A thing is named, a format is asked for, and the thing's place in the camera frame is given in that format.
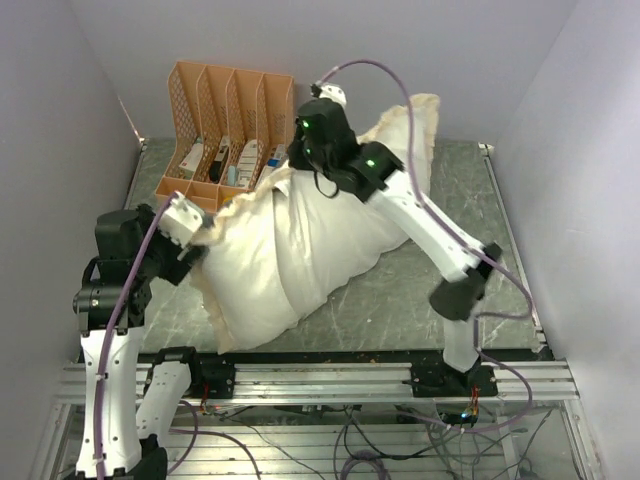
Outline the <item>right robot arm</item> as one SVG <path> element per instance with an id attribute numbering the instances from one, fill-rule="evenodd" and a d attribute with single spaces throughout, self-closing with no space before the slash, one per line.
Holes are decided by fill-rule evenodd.
<path id="1" fill-rule="evenodd" d="M 476 383 L 479 360 L 473 313 L 500 259 L 501 248 L 485 245 L 447 217 L 420 188 L 415 176 L 429 166 L 439 99 L 419 94 L 406 106 L 382 114 L 363 137 L 351 129 L 344 108 L 329 98 L 298 110 L 288 154 L 293 168 L 324 176 L 397 225 L 437 267 L 441 281 L 429 296 L 444 320 L 442 387 L 465 394 Z"/>

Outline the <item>white pillow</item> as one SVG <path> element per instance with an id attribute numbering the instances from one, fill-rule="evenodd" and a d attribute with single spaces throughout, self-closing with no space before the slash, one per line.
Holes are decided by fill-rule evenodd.
<path id="1" fill-rule="evenodd" d="M 329 295 L 408 239 L 348 193 L 325 197 L 329 181 L 287 165 L 252 193 L 235 196 L 195 245 L 192 270 L 219 354 L 279 337 Z"/>

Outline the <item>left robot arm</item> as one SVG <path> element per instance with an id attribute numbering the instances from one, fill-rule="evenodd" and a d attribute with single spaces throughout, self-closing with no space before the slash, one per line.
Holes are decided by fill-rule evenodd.
<path id="1" fill-rule="evenodd" d="M 177 286 L 204 251 L 194 245 L 205 213 L 175 193 L 154 210 L 147 204 L 98 217 L 98 254 L 73 300 L 85 363 L 82 446 L 72 479 L 164 479 L 166 440 L 182 397 L 203 387 L 193 347 L 157 354 L 147 385 L 137 387 L 151 283 Z"/>

